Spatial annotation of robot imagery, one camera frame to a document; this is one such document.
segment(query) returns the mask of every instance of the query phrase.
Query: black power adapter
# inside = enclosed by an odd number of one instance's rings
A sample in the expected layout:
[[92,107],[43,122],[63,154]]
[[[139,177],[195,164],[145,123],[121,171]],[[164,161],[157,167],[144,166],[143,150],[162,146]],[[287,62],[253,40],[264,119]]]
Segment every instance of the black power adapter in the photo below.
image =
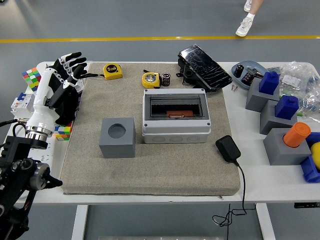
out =
[[237,158],[241,152],[230,135],[218,139],[215,145],[226,162],[238,165]]

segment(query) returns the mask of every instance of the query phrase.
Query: plastic bag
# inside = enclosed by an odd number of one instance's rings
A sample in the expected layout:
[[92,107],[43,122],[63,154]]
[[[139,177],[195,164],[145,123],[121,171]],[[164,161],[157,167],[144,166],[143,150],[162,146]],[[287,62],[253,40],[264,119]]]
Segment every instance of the plastic bag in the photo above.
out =
[[293,61],[268,70],[279,74],[280,96],[297,97],[298,114],[320,123],[320,80],[312,65]]

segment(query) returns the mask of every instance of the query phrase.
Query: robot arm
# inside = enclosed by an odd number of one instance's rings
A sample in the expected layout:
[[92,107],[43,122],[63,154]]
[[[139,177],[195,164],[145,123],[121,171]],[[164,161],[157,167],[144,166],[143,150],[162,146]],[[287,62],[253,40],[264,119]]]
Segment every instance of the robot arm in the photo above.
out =
[[[58,108],[63,105],[66,108],[74,98],[78,103],[75,84],[85,73],[86,65],[85,58],[78,58],[80,55],[62,56],[45,69],[33,103],[34,113],[26,123],[25,137],[7,136],[5,140],[0,156],[0,240],[15,240],[29,229],[28,214],[38,190],[62,185],[62,181],[50,176],[48,164],[28,155],[32,148],[47,148],[47,138],[52,136],[55,122],[61,117]],[[28,196],[19,209],[14,204],[24,191],[28,191]]]

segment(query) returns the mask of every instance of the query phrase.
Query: white sneaker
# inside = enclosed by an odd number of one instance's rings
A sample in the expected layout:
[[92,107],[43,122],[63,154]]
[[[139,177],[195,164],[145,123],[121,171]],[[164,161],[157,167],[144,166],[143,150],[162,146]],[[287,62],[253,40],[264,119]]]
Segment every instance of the white sneaker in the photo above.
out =
[[251,28],[251,26],[252,26],[252,19],[250,17],[246,17],[241,22],[241,25],[237,29],[235,34],[238,35],[239,37],[244,37],[249,32],[249,29]]
[[245,5],[244,5],[244,8],[243,8],[243,9],[244,9],[244,11],[247,12],[247,13],[250,12],[251,2],[252,2],[252,0],[247,0],[246,3],[245,3]]

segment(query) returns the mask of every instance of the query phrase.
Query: gray cube block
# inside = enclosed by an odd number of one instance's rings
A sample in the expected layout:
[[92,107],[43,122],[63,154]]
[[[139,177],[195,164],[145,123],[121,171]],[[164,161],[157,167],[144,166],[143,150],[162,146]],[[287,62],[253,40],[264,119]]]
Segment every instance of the gray cube block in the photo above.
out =
[[246,96],[245,109],[261,113],[268,100],[279,101],[280,86],[274,90],[273,95],[259,92],[259,85],[262,79],[255,77],[251,83]]
[[289,147],[283,137],[290,128],[273,128],[263,140],[270,165],[299,165],[311,151],[306,140],[297,147]]
[[134,158],[136,155],[134,118],[104,118],[99,146],[105,159]]
[[268,100],[260,113],[260,134],[267,135],[271,129],[291,128],[297,121],[295,114],[291,120],[275,116],[275,106],[277,101]]

